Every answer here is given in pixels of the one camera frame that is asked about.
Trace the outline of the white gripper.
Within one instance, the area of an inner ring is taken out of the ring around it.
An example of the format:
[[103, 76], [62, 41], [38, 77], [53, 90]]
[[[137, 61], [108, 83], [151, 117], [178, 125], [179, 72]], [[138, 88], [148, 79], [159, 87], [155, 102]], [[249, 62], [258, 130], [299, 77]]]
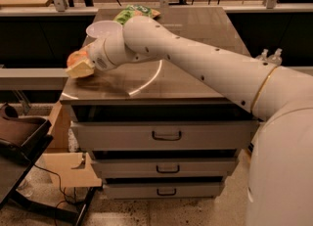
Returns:
[[66, 68], [66, 73], [71, 78], [87, 77], [94, 73], [94, 68], [99, 70], [111, 70], [115, 65], [109, 60], [105, 51], [105, 38], [98, 38], [92, 43], [82, 47], [79, 51], [88, 53], [89, 59], [76, 63], [74, 66]]

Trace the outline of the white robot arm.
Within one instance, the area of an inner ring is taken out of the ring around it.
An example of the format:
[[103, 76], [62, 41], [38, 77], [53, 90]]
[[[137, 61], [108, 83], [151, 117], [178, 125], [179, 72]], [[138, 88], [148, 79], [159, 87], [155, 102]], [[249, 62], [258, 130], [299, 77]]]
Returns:
[[251, 157], [246, 226], [313, 226], [313, 76], [183, 38], [145, 16], [71, 53], [67, 74], [156, 59], [263, 120]]

